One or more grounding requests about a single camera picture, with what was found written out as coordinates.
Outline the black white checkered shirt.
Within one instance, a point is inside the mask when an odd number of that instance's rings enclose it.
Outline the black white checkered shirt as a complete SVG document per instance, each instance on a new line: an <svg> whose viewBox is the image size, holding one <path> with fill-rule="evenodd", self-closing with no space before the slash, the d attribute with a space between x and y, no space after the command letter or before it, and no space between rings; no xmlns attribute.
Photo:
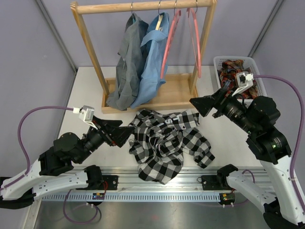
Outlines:
<svg viewBox="0 0 305 229"><path fill-rule="evenodd" d="M129 141L129 153L138 163L140 179L167 184L181 171L184 154L192 156L202 169L214 161L211 145L198 129L199 117L191 110L169 114L148 109L137 112L130 123L134 138Z"/></svg>

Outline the pink hanger with chrome hook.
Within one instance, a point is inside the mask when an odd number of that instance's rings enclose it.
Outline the pink hanger with chrome hook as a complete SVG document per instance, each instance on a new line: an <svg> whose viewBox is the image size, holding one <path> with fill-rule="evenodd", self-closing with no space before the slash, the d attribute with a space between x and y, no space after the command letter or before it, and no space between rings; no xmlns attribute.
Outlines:
<svg viewBox="0 0 305 229"><path fill-rule="evenodd" d="M173 16L173 20L172 20L172 23L171 23L171 26L169 29L168 39L167 39L167 43L165 46L163 62L162 62L161 71L160 71L160 79L163 79L163 77L165 75L165 67L166 67L168 55L169 55L170 48L171 48L171 45L173 42L173 38L174 38L176 29L177 29L179 18L181 16L181 10L178 10L178 12L176 12L176 5L177 5L177 1L175 1L175 3L174 3L174 16Z"/></svg>

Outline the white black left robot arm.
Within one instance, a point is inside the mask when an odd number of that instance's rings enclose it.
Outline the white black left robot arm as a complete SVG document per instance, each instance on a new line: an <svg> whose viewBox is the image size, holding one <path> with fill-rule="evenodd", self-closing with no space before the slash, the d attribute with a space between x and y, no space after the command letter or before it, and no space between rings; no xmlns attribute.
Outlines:
<svg viewBox="0 0 305 229"><path fill-rule="evenodd" d="M82 138L72 132L62 134L28 171L22 173L19 181L1 177L0 207L21 209L52 193L68 189L99 189L104 185L99 166L91 165L71 175L66 173L74 169L73 164L82 164L104 143L123 147L133 132L134 128L123 126L121 120L94 117Z"/></svg>

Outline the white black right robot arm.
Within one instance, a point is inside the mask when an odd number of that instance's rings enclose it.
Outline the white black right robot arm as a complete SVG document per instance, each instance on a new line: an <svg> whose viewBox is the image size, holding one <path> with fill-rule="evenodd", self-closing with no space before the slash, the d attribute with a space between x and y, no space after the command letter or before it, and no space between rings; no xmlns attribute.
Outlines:
<svg viewBox="0 0 305 229"><path fill-rule="evenodd" d="M214 118L222 115L235 123L248 135L246 143L255 158L267 172L274 194L269 194L256 183L245 178L232 164L217 170L216 183L222 189L240 192L262 213L271 229L303 229L305 210L301 206L304 195L295 190L291 149L286 137L275 128L280 111L272 98L256 97L249 107L236 97L219 89L212 95L190 99L199 114L206 117L216 109Z"/></svg>

